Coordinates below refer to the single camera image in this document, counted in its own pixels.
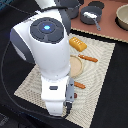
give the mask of blue logo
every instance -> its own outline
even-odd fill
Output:
[[[49,30],[50,29],[50,26],[46,25],[46,26],[44,26],[44,29],[45,30]]]

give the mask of breadstick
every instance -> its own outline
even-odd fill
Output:
[[[75,81],[74,81],[74,85],[75,85],[76,87],[79,87],[79,88],[82,88],[82,89],[85,88],[85,85],[83,85],[83,84],[81,84],[81,83],[78,83],[78,82],[75,82]]]
[[[97,62],[98,60],[96,58],[92,58],[92,57],[88,57],[88,56],[84,56],[84,55],[78,55],[80,58],[85,59],[85,60],[89,60],[89,61],[93,61],[93,62]]]
[[[87,45],[76,37],[71,38],[69,40],[69,43],[73,48],[75,48],[79,52],[82,52],[84,49],[87,48]]]

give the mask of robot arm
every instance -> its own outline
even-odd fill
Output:
[[[41,8],[60,6],[58,0],[42,0],[45,4],[40,1],[36,0]],[[74,86],[68,89],[69,94],[66,93],[70,81],[70,29],[71,21],[66,11],[53,9],[19,23],[10,33],[10,40],[18,55],[39,66],[41,98],[50,115],[60,116],[65,96],[74,97]]]

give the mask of dark background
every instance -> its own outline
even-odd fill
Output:
[[[34,0],[15,0],[13,6],[30,13],[39,10]],[[11,28],[20,23],[26,16],[26,14],[11,8],[6,8],[4,12],[0,13],[0,60],[2,60],[5,47],[9,41]],[[128,44],[73,30],[71,30],[71,33],[116,43],[90,128],[128,128]],[[9,94],[19,105],[48,114],[47,110],[14,96],[15,90],[33,67],[33,64],[23,61],[10,44],[3,67],[4,81]],[[81,128],[65,119],[51,120],[18,108],[7,96],[1,78],[0,113],[25,125],[30,125],[31,122],[36,127],[48,128],[48,125],[50,125],[56,128]]]

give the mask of food item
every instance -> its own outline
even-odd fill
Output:
[[[76,93],[74,93],[74,98],[77,98],[77,94]]]
[[[81,84],[81,83],[78,83],[78,82],[75,82],[75,81],[74,81],[74,85],[75,85],[76,87],[79,87],[79,88],[82,88],[82,89],[85,88],[85,85],[83,85],[83,84]]]
[[[98,60],[96,58],[92,58],[92,57],[88,57],[88,56],[84,56],[84,55],[78,55],[80,58],[85,59],[85,60],[89,60],[89,61],[93,61],[93,62],[97,62]]]
[[[76,37],[71,38],[69,40],[69,43],[73,48],[75,48],[79,52],[82,52],[84,49],[87,48],[87,45]]]
[[[83,72],[83,63],[81,59],[75,55],[70,55],[70,64],[71,64],[71,77],[76,77]]]

